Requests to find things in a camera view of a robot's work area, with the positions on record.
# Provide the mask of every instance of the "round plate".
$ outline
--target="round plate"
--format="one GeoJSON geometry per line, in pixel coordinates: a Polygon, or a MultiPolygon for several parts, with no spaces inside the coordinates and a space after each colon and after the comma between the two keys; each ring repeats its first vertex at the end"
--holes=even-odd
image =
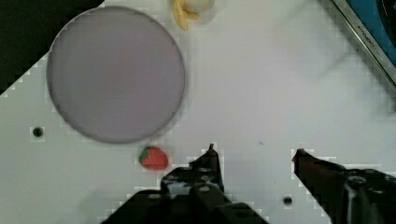
{"type": "Polygon", "coordinates": [[[185,67],[175,40],[150,16],[102,7],[58,34],[47,82],[52,102],[74,129],[102,142],[132,143],[176,114],[185,67]]]}

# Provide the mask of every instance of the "black screw hole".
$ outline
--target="black screw hole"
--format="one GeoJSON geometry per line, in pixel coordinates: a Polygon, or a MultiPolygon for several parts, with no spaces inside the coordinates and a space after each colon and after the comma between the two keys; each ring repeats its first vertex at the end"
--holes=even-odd
{"type": "Polygon", "coordinates": [[[246,213],[246,212],[237,212],[237,213],[236,213],[236,216],[237,216],[237,217],[244,218],[244,217],[247,217],[247,216],[248,216],[248,213],[246,213]]]}
{"type": "Polygon", "coordinates": [[[285,197],[283,198],[283,203],[285,205],[291,205],[293,203],[293,199],[291,197],[285,197]]]}
{"type": "Polygon", "coordinates": [[[35,137],[41,137],[41,136],[43,136],[43,134],[44,134],[44,131],[42,128],[34,128],[33,129],[33,135],[35,137]]]}

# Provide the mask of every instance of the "white table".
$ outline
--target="white table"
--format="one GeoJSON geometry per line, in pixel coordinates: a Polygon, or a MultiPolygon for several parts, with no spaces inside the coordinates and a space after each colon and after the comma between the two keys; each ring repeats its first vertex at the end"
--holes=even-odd
{"type": "Polygon", "coordinates": [[[74,132],[50,102],[46,57],[0,97],[2,223],[99,223],[139,190],[157,189],[162,176],[210,142],[230,198],[275,224],[329,223],[293,179],[294,149],[396,171],[394,91],[317,0],[217,0],[188,32],[175,24],[170,4],[106,1],[157,18],[184,53],[187,97],[164,135],[110,145],[74,132]],[[45,128],[41,139],[31,134],[35,126],[45,128]],[[147,142],[169,154],[166,172],[138,164],[147,142]],[[289,208],[284,195],[293,199],[289,208]]]}

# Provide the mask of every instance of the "red strawberry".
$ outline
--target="red strawberry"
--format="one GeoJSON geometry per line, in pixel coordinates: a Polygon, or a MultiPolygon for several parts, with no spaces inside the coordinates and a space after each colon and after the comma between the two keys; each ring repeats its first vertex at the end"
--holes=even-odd
{"type": "Polygon", "coordinates": [[[139,163],[149,170],[164,170],[169,161],[166,154],[158,147],[145,147],[140,154],[139,163]]]}

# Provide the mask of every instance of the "strawberry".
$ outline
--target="strawberry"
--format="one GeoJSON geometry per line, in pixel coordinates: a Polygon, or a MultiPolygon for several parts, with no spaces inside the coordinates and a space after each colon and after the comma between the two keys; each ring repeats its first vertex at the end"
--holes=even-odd
{"type": "Polygon", "coordinates": [[[166,154],[158,147],[145,147],[139,156],[139,163],[148,170],[164,170],[169,161],[166,154]]]}

